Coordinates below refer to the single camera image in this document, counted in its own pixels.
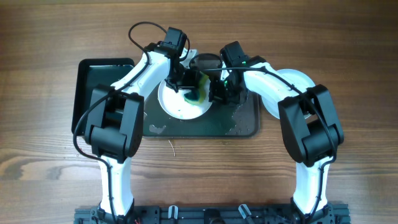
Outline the green yellow sponge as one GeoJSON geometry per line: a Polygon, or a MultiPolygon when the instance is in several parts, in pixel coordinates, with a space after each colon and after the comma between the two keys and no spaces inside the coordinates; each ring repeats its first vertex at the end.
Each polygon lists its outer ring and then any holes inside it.
{"type": "Polygon", "coordinates": [[[203,72],[199,72],[199,78],[198,87],[183,95],[184,100],[191,105],[202,104],[206,97],[205,85],[208,81],[208,76],[203,72]]]}

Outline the white plate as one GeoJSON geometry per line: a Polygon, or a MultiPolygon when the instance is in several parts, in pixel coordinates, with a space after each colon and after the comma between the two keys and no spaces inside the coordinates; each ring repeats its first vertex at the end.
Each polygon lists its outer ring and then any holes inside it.
{"type": "Polygon", "coordinates": [[[183,95],[191,90],[179,90],[176,93],[166,87],[165,81],[162,80],[158,87],[157,97],[161,108],[171,117],[184,120],[195,119],[205,114],[212,106],[212,102],[209,101],[208,96],[210,91],[209,77],[205,85],[205,90],[206,97],[204,102],[200,105],[191,105],[183,98],[183,95]]]}
{"type": "MultiPolygon", "coordinates": [[[[315,86],[315,83],[310,77],[298,70],[284,68],[277,70],[276,74],[288,81],[291,85],[294,85],[303,93],[306,92],[307,88],[315,86]]],[[[277,78],[272,76],[270,76],[270,78],[273,80],[273,82],[276,82],[277,89],[268,96],[262,96],[261,100],[265,109],[275,118],[279,119],[278,102],[284,100],[288,96],[297,96],[298,93],[294,90],[291,90],[277,78]]]]}

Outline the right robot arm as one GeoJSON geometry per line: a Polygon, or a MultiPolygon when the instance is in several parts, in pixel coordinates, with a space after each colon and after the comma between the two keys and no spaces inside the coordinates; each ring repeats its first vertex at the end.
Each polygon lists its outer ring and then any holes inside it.
{"type": "Polygon", "coordinates": [[[246,55],[237,41],[225,45],[220,58],[221,74],[211,81],[210,99],[232,103],[244,90],[261,96],[266,110],[279,119],[284,146],[296,163],[293,221],[326,217],[328,170],[344,141],[329,90],[300,71],[275,70],[266,59],[246,55]]]}

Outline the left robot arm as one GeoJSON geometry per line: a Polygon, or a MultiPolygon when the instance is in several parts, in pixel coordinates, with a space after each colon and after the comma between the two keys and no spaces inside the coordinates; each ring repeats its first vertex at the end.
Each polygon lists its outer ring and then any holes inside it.
{"type": "Polygon", "coordinates": [[[90,106],[76,126],[85,127],[84,140],[91,146],[88,158],[101,170],[103,198],[96,221],[131,221],[130,166],[143,136],[145,99],[160,82],[174,92],[198,88],[198,79],[187,78],[182,65],[189,58],[189,47],[187,35],[170,27],[163,41],[141,48],[141,60],[125,77],[93,89],[90,106]]]}

